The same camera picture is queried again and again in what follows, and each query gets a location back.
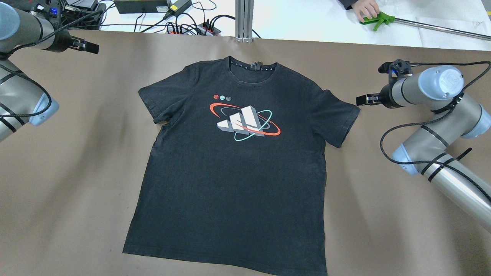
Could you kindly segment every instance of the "green handle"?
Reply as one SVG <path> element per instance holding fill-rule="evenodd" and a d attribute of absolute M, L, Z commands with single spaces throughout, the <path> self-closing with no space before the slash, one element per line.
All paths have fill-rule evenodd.
<path fill-rule="evenodd" d="M 374 17 L 372 19 L 368 19 L 368 18 L 364 17 L 363 19 L 365 20 L 365 22 L 360 22 L 360 24 L 363 24 L 363 25 L 372 24 L 374 22 L 377 22 L 377 24 L 375 24 L 375 27 L 373 28 L 373 31 L 377 31 L 378 28 L 380 27 L 380 25 L 382 25 L 382 23 L 389 25 L 389 23 L 394 22 L 394 20 L 396 18 L 395 18 L 395 16 L 390 16 L 390 15 L 387 15 L 383 12 L 380 12 L 377 17 Z"/>

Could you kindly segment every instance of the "robotic arm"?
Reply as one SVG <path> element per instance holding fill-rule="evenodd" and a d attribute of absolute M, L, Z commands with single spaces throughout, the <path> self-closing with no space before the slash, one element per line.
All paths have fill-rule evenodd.
<path fill-rule="evenodd" d="M 474 64 L 480 63 L 491 66 L 490 62 Z M 389 74 L 389 84 L 380 93 L 357 97 L 356 105 L 383 104 L 387 108 L 399 108 L 424 104 L 433 111 L 431 121 L 408 124 L 421 127 L 396 149 L 392 158 L 385 154 L 382 142 L 387 133 L 398 127 L 383 135 L 381 150 L 410 175 L 421 173 L 491 232 L 491 186 L 459 162 L 466 153 L 454 158 L 445 152 L 459 137 L 475 138 L 491 127 L 491 116 L 483 106 L 464 94 L 464 90 L 490 67 L 464 87 L 462 74 L 453 66 L 433 67 L 413 75 L 411 67 L 418 65 L 431 64 L 400 59 L 386 62 L 379 72 Z"/>
<path fill-rule="evenodd" d="M 28 122 L 41 124 L 59 107 L 41 85 L 8 60 L 12 53 L 28 46 L 52 52 L 68 48 L 94 54 L 99 51 L 98 45 L 71 36 L 68 26 L 55 30 L 49 12 L 38 7 L 27 13 L 0 2 L 0 141 Z"/>

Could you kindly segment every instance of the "white table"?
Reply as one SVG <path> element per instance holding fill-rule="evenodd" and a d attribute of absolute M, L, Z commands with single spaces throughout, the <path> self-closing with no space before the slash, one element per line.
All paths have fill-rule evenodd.
<path fill-rule="evenodd" d="M 201 0 L 205 8 L 214 5 Z M 442 27 L 455 28 L 474 33 L 491 35 L 491 21 L 480 0 L 378 0 L 380 10 L 397 18 L 420 21 Z M 235 16 L 235 1 L 216 0 L 217 8 L 205 11 L 207 19 L 215 15 Z M 203 11 L 189 8 L 187 11 L 196 22 L 202 23 Z M 104 24 L 134 24 L 141 14 L 119 14 L 117 9 L 107 12 Z M 154 24 L 163 14 L 146 14 L 138 23 Z M 192 24 L 181 15 L 179 24 Z M 235 22 L 228 18 L 218 19 L 215 27 L 224 36 L 235 36 Z M 462 37 L 397 23 L 380 26 L 373 32 L 374 24 L 361 25 L 352 11 L 345 11 L 337 0 L 256 0 L 254 2 L 252 28 L 267 39 L 342 42 L 375 45 L 394 45 L 425 48 L 464 49 L 491 51 L 491 41 Z M 155 32 L 155 27 L 147 32 Z M 134 26 L 107 26 L 101 30 L 133 31 Z"/>

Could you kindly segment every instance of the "t-shirt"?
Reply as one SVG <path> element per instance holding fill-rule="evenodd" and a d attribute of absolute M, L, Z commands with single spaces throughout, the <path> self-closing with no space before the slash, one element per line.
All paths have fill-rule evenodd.
<path fill-rule="evenodd" d="M 140 89 L 153 144 L 123 253 L 325 276 L 325 141 L 359 108 L 279 64 L 231 56 Z"/>

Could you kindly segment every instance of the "dark sleeve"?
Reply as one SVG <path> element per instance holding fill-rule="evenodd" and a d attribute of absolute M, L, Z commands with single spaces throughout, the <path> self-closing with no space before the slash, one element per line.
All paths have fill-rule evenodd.
<path fill-rule="evenodd" d="M 343 4 L 344 8 L 349 10 L 351 9 L 351 5 L 355 3 L 357 0 L 339 0 L 341 4 Z"/>
<path fill-rule="evenodd" d="M 322 90 L 316 84 L 309 92 L 308 120 L 314 133 L 329 144 L 340 148 L 360 109 L 336 98 L 331 91 Z"/>
<path fill-rule="evenodd" d="M 196 69 L 186 66 L 162 81 L 138 91 L 154 123 L 169 120 L 183 106 L 196 81 Z"/>

